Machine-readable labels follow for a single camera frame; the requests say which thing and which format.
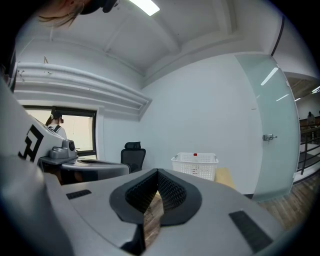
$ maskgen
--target ceiling light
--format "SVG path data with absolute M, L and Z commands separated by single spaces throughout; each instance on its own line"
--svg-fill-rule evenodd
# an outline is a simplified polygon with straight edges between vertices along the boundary
M 287 97 L 289 94 L 286 94 L 284 96 L 282 96 L 281 98 L 277 99 L 276 102 L 280 101 L 281 99 L 283 99 L 284 97 Z
M 320 86 L 312 90 L 312 92 L 315 92 L 316 90 L 320 89 Z
M 268 80 L 277 72 L 279 68 L 275 67 L 274 69 L 272 69 L 272 71 L 270 72 L 270 74 L 268 74 L 268 76 L 263 80 L 263 82 L 261 83 L 262 86 L 265 85 L 266 82 L 268 82 Z
M 151 0 L 129 0 L 138 6 L 142 11 L 144 11 L 149 16 L 152 16 L 156 12 L 160 11 L 160 8 Z

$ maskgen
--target window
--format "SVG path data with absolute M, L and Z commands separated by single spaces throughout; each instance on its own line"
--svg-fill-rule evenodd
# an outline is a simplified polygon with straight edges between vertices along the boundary
M 47 109 L 43 109 L 43 108 L 36 108 L 35 106 L 30 106 L 30 108 L 26 109 L 26 112 L 45 125 L 46 121 L 50 117 L 51 107 Z
M 74 141 L 79 157 L 97 159 L 96 111 L 58 106 L 24 106 L 28 114 L 45 124 L 51 113 L 62 114 L 66 137 Z

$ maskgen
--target black rubber pad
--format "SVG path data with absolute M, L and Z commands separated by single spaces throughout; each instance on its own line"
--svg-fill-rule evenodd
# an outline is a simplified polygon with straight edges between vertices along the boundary
M 77 192 L 68 193 L 68 194 L 66 194 L 66 197 L 69 200 L 71 200 L 71 199 L 80 198 L 80 197 L 83 197 L 83 196 L 86 196 L 86 195 L 89 195 L 89 194 L 91 194 L 91 191 L 88 190 L 88 189 L 85 189 L 85 190 L 80 190 L 80 191 L 77 191 Z
M 229 213 L 254 253 L 270 245 L 273 240 L 243 211 Z

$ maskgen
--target frosted glass door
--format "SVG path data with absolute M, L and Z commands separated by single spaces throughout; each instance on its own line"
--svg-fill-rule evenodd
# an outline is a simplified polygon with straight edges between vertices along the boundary
M 253 199 L 267 200 L 291 189 L 297 170 L 300 128 L 291 88 L 276 61 L 264 54 L 236 56 L 255 93 L 264 135 L 262 165 Z

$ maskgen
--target window frame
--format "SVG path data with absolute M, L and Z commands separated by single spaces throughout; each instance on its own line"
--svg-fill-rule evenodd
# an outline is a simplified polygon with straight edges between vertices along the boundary
M 78 116 L 78 117 L 89 117 L 92 118 L 92 150 L 84 150 L 78 151 L 77 155 L 79 157 L 86 156 L 97 156 L 97 147 L 96 147 L 96 124 L 97 124 L 97 111 L 96 110 L 88 110 L 81 108 L 70 108 L 63 106 L 37 106 L 37 105 L 24 105 L 26 110 L 51 110 L 51 114 L 55 111 L 59 111 L 62 116 Z

